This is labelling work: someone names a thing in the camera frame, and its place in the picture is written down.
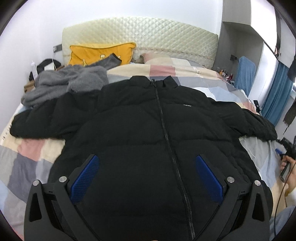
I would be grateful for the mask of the right hand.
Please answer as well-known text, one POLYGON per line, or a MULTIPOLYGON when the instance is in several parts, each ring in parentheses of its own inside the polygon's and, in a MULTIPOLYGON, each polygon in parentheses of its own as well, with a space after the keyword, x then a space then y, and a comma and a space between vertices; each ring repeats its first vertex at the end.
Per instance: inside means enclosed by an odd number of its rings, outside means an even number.
POLYGON ((281 159, 280 170, 286 169, 287 180, 285 185, 285 197, 287 197, 295 189, 295 160, 290 156, 284 155, 281 159))

